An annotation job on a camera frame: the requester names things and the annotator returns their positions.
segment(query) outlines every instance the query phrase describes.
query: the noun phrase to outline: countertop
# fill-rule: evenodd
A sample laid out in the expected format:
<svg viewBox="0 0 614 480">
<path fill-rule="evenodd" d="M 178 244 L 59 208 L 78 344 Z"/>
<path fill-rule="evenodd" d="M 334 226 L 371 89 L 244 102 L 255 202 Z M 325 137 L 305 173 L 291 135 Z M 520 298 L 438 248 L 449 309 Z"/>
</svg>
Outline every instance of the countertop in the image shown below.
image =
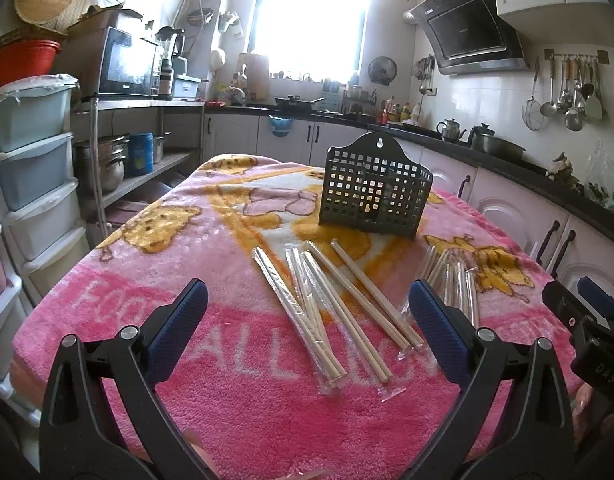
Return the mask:
<svg viewBox="0 0 614 480">
<path fill-rule="evenodd" d="M 530 191 L 545 197 L 547 200 L 562 207 L 574 216 L 577 216 L 614 243 L 614 214 L 607 209 L 549 180 L 546 176 L 528 169 L 532 166 L 531 164 L 526 164 L 526 167 L 518 166 L 495 156 L 477 152 L 476 150 L 467 148 L 465 145 L 452 144 L 451 142 L 433 138 L 431 136 L 437 135 L 436 132 L 432 132 L 425 128 L 414 128 L 416 131 L 416 133 L 414 133 L 389 126 L 351 121 L 323 112 L 314 112 L 312 114 L 280 112 L 275 107 L 262 106 L 207 108 L 205 113 L 257 116 L 278 114 L 284 118 L 317 121 L 321 123 L 345 124 L 347 126 L 356 126 L 362 129 L 367 128 L 375 132 L 384 132 L 398 139 L 420 144 L 425 148 L 455 158 L 455 160 L 469 164 L 472 167 L 483 168 L 484 170 L 499 174 L 512 182 L 516 182 Z"/>
</svg>

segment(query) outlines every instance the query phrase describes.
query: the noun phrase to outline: wicker basket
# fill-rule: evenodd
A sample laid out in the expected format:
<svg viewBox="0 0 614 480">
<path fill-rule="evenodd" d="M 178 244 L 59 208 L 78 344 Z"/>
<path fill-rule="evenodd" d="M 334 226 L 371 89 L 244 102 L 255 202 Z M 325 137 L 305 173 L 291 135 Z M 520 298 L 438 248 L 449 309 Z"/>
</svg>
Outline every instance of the wicker basket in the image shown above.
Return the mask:
<svg viewBox="0 0 614 480">
<path fill-rule="evenodd" d="M 5 48 L 7 45 L 17 43 L 18 41 L 49 40 L 62 43 L 66 39 L 67 34 L 63 34 L 57 30 L 25 23 L 21 27 L 15 28 L 0 36 L 0 48 Z"/>
<path fill-rule="evenodd" d="M 395 139 L 370 132 L 329 149 L 319 224 L 414 238 L 432 180 Z"/>
</svg>

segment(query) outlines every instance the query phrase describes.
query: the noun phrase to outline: teapot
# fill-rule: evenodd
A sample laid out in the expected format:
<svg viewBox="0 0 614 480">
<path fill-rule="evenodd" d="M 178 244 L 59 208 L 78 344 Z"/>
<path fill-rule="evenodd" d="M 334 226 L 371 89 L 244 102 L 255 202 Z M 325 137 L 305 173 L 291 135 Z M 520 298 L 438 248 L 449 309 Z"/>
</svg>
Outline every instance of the teapot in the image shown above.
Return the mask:
<svg viewBox="0 0 614 480">
<path fill-rule="evenodd" d="M 439 130 L 438 127 L 441 124 L 444 124 L 445 126 L 442 130 Z M 445 121 L 440 121 L 436 125 L 436 131 L 443 137 L 444 140 L 447 140 L 449 142 L 456 142 L 458 139 L 463 137 L 463 134 L 467 131 L 467 128 L 461 131 L 461 125 L 459 123 L 457 123 L 453 119 L 447 119 Z"/>
</svg>

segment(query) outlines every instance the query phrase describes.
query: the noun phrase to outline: cutting board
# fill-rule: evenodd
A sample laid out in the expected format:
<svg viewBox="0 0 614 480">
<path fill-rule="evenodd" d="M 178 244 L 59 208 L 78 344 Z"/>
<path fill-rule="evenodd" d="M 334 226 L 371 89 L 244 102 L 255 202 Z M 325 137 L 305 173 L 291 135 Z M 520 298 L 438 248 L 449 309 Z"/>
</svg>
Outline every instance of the cutting board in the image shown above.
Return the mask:
<svg viewBox="0 0 614 480">
<path fill-rule="evenodd" d="M 260 54 L 241 52 L 236 65 L 237 72 L 247 65 L 247 91 L 256 94 L 256 101 L 269 97 L 269 58 Z"/>
</svg>

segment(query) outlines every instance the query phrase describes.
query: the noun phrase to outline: pink blanket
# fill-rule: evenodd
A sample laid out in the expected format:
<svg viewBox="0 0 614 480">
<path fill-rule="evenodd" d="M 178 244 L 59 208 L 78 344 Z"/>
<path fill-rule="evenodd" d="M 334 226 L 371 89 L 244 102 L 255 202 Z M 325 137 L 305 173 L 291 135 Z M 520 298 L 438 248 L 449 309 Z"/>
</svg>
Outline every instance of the pink blanket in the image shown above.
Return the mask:
<svg viewBox="0 0 614 480">
<path fill-rule="evenodd" d="M 16 388 L 40 405 L 64 335 L 114 336 L 200 278 L 209 290 L 207 313 L 157 392 L 177 425 L 199 434 L 221 475 L 263 480 L 328 468 L 337 479 L 397 478 L 436 430 L 457 387 L 429 350 L 397 361 L 391 340 L 343 296 L 406 390 L 381 402 L 325 319 L 351 380 L 341 396 L 320 396 L 305 348 L 250 256 L 262 247 L 287 276 L 283 245 L 312 240 L 341 266 L 332 238 L 398 305 L 429 244 L 439 252 L 462 250 L 478 267 L 482 325 L 510 341 L 551 339 L 570 391 L 578 385 L 569 334 L 541 302 L 550 277 L 504 232 L 439 191 L 430 195 L 415 240 L 319 226 L 322 178 L 318 168 L 243 155 L 200 167 L 93 250 L 34 310 L 14 339 Z M 139 449 L 117 391 L 108 392 L 124 436 Z M 487 444 L 501 406 L 498 399 L 472 452 Z"/>
</svg>

